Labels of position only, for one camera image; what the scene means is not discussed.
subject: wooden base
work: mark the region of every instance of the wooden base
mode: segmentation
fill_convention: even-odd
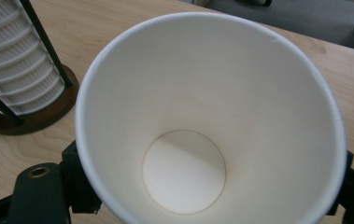
[[[10,117],[0,114],[1,134],[18,135],[39,131],[62,118],[74,106],[78,96],[78,80],[70,68],[63,67],[73,85],[65,88],[52,104],[35,113],[20,116],[24,120],[22,125],[16,125]]]

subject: white cylindrical object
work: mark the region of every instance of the white cylindrical object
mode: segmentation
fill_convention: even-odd
[[[177,131],[188,134],[162,138]],[[161,16],[109,43],[81,84],[76,135],[87,177],[126,223],[317,223],[346,164],[316,66],[281,35],[215,13]]]
[[[0,99],[17,115],[54,102],[64,83],[17,0],[0,1]]]

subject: paper cup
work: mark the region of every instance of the paper cup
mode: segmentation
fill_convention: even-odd
[[[346,163],[319,70],[286,38],[212,13],[145,21],[95,58],[78,153],[126,223],[316,223]]]

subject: dark floor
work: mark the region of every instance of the dark floor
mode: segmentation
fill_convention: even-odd
[[[211,0],[206,7],[354,48],[353,0]]]

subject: white ribbed filter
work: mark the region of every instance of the white ribbed filter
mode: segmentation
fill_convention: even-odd
[[[20,2],[0,0],[0,99],[17,115],[25,115],[51,104],[63,90],[59,72]]]

